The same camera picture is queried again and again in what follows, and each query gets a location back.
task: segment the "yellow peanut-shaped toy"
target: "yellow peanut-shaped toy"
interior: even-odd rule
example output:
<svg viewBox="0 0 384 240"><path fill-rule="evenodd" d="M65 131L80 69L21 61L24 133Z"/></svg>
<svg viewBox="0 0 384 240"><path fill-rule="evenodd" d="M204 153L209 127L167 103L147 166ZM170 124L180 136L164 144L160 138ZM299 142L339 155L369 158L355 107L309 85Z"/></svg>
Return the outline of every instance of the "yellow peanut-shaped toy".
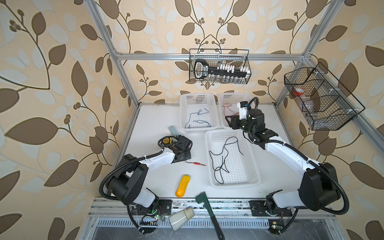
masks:
<svg viewBox="0 0 384 240"><path fill-rule="evenodd" d="M187 185L188 185L190 179L191 179L191 177L188 176L188 175L184 175L181 178L181 181L180 181L180 184L179 184L179 188L176 191L176 197L184 196L185 190L187 189Z"/></svg>

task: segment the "wallpaper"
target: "wallpaper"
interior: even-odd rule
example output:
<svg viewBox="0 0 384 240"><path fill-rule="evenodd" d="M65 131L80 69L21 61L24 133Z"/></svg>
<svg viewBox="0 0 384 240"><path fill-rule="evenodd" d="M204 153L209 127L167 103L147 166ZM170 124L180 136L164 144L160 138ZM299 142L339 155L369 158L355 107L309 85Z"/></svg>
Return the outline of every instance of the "wallpaper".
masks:
<svg viewBox="0 0 384 240"><path fill-rule="evenodd" d="M80 1L0 0L0 23L0 239L73 240L134 108Z"/></svg>
<svg viewBox="0 0 384 240"><path fill-rule="evenodd" d="M123 53L182 48L302 53L327 0L96 0Z"/></svg>
<svg viewBox="0 0 384 240"><path fill-rule="evenodd" d="M273 103L284 87L283 76L293 70L292 61L250 61L248 84L212 83L189 79L185 61L123 61L137 99L143 103L178 103L185 93L241 92L258 96L261 103Z"/></svg>
<svg viewBox="0 0 384 240"><path fill-rule="evenodd" d="M361 114L382 133L383 10L382 1L345 1L313 53L313 59L326 65L364 104ZM384 156L352 121L338 131L311 131L289 96L279 112L300 151L336 168L350 202L348 213L337 216L345 235L351 240L384 239ZM339 210L343 201L332 206Z"/></svg>

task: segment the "white plastic basket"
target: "white plastic basket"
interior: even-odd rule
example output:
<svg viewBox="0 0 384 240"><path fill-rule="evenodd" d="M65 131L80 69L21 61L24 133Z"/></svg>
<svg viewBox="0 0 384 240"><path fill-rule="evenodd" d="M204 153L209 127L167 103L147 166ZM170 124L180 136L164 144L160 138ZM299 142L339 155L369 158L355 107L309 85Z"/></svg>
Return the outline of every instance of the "white plastic basket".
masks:
<svg viewBox="0 0 384 240"><path fill-rule="evenodd" d="M186 133L206 132L220 127L215 96L188 93L180 97L180 128Z"/></svg>
<svg viewBox="0 0 384 240"><path fill-rule="evenodd" d="M238 145L233 143L237 141L234 137L237 137ZM209 180L214 188L237 189L257 186L261 183L260 173L250 143L243 137L241 130L218 129L208 131L205 133L205 145L207 148ZM214 168L222 165L222 159L226 157L227 153L228 156L225 159L223 168L227 169L229 173L223 169L221 174L219 170L214 171Z"/></svg>
<svg viewBox="0 0 384 240"><path fill-rule="evenodd" d="M225 120L225 115L236 115L239 113L237 103L242 101L249 102L252 99L252 95L249 93L220 93L218 95L219 106L219 119L221 126L224 128L230 128L228 122Z"/></svg>

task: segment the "white tabletop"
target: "white tabletop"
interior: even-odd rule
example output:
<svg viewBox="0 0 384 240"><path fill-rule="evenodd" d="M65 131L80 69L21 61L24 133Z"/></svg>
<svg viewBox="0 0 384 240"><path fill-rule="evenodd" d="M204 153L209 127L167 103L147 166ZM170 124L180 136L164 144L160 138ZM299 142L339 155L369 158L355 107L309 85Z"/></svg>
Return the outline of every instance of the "white tabletop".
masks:
<svg viewBox="0 0 384 240"><path fill-rule="evenodd" d="M288 138L272 105L258 107L265 115L266 128L273 130L286 142ZM179 126L179 106L143 105L141 106L131 139L125 154L135 157L148 155L160 150L157 142L169 136L169 126L174 125L178 132L193 142L192 159L189 162L200 162L207 165L204 133L186 134ZM199 166L185 162L169 164L158 168L146 176L143 187L152 190L163 198L174 198L182 176L191 177L184 197L194 198L205 191L209 198L265 198L276 190L298 189L301 184L299 176L275 155L252 146L261 176L261 184L256 187L242 189L215 189L209 182L208 166Z"/></svg>

